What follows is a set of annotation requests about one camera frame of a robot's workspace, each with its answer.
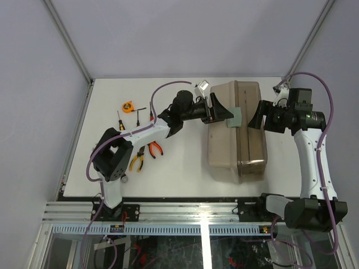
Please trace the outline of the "green tool box latch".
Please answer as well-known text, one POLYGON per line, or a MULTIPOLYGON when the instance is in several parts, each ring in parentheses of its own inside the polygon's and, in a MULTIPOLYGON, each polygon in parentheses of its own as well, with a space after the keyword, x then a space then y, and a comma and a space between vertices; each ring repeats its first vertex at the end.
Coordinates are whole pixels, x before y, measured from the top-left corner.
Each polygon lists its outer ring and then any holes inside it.
POLYGON ((242 109, 241 107, 230 107, 228 111, 233 114, 233 118, 227 119, 228 128, 240 128, 242 126, 242 109))

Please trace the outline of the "translucent brown tool box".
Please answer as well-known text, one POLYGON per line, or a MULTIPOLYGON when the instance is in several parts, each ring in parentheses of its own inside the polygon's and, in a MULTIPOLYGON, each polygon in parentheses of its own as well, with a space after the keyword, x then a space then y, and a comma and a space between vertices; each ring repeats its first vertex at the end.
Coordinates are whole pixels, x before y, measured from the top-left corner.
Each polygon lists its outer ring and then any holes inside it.
POLYGON ((228 128, 227 120, 208 126, 208 166, 218 182, 241 184, 262 180, 268 162, 266 137, 260 129, 248 127, 261 100, 258 82, 230 81, 211 87, 226 108, 241 107, 242 126, 228 128))

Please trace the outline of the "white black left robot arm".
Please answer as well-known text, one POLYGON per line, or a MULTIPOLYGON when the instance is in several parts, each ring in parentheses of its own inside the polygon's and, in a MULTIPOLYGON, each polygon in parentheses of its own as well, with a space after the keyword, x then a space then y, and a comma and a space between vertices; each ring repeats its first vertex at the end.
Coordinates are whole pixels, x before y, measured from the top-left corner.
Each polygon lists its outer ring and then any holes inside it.
POLYGON ((132 158, 142 147, 175 135, 187 120, 201 119, 203 123, 210 124, 233 117, 214 93, 210 94, 210 99, 199 97, 194 101, 191 92, 181 90, 171 105, 159 115, 155 115, 148 126, 127 132, 107 129, 89 161, 89 165, 93 165, 99 175, 105 204, 104 216, 110 221, 117 221, 122 217, 121 178, 130 169, 132 158))

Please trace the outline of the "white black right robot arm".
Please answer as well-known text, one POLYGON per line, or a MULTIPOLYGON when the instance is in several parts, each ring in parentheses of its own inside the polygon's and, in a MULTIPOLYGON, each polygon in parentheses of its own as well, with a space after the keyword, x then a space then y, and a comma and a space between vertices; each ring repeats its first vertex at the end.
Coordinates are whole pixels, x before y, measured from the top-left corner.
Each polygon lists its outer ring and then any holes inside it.
POLYGON ((268 221, 278 215, 290 229, 329 232, 346 216, 348 207, 338 200, 330 178, 322 138, 325 115, 313 110, 311 89, 275 86, 273 90, 275 100, 259 101, 248 127, 275 133, 291 131, 300 158, 301 193, 296 200, 263 193, 256 216, 268 221))

